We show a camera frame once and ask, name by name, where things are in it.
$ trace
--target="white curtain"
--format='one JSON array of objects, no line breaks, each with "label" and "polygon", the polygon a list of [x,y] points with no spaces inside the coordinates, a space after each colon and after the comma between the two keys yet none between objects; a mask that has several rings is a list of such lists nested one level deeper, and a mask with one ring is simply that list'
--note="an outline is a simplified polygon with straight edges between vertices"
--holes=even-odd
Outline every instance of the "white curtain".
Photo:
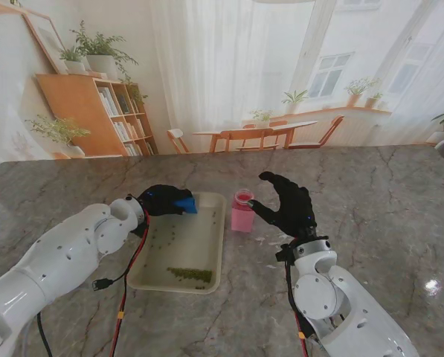
[{"label": "white curtain", "polygon": [[378,139],[383,144],[423,143],[433,131],[443,130],[437,121],[431,121],[443,112],[444,31]]},{"label": "white curtain", "polygon": [[172,128],[241,127],[255,109],[277,110],[289,90],[312,3],[152,0],[152,23]]}]

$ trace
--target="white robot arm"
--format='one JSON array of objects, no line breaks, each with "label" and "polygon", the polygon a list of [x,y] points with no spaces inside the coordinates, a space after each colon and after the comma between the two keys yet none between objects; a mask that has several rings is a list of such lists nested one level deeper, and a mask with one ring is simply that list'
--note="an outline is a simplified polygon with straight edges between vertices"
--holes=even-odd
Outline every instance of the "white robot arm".
[{"label": "white robot arm", "polygon": [[[295,247],[296,307],[332,357],[419,357],[408,336],[347,270],[325,239]],[[342,315],[332,324],[330,318]]]},{"label": "white robot arm", "polygon": [[137,199],[127,196],[110,205],[90,205],[43,234],[0,277],[0,357],[11,356],[23,326],[81,285],[144,218]]}]

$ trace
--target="black glove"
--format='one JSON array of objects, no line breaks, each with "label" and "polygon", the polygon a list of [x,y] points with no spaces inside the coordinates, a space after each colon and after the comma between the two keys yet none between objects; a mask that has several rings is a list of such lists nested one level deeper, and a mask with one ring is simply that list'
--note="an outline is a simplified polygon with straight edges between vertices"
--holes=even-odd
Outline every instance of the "black glove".
[{"label": "black glove", "polygon": [[164,214],[182,214],[184,208],[174,205],[181,199],[192,198],[190,190],[179,190],[177,187],[167,184],[156,184],[145,190],[138,201],[150,216],[162,216]]},{"label": "black glove", "polygon": [[274,212],[253,199],[249,205],[258,216],[292,237],[304,237],[306,231],[314,230],[317,225],[307,188],[269,171],[261,173],[259,177],[273,184],[280,196],[280,209]]}]

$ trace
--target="white tray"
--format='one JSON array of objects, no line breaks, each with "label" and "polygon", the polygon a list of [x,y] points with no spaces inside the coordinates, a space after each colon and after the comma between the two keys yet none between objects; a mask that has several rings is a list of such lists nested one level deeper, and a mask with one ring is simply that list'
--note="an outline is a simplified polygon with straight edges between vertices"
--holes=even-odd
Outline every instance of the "white tray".
[{"label": "white tray", "polygon": [[[147,240],[127,276],[134,289],[209,294],[220,284],[227,201],[218,193],[193,193],[197,214],[151,217]],[[209,283],[176,277],[167,268],[212,271]]]}]

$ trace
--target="bookshelf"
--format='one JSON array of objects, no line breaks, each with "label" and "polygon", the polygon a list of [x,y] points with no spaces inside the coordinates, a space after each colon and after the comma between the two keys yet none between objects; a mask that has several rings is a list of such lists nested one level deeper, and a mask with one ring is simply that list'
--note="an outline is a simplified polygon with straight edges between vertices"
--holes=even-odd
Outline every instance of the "bookshelf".
[{"label": "bookshelf", "polygon": [[128,85],[73,74],[36,78],[55,116],[91,131],[73,140],[86,155],[158,154],[144,105],[133,100]]}]

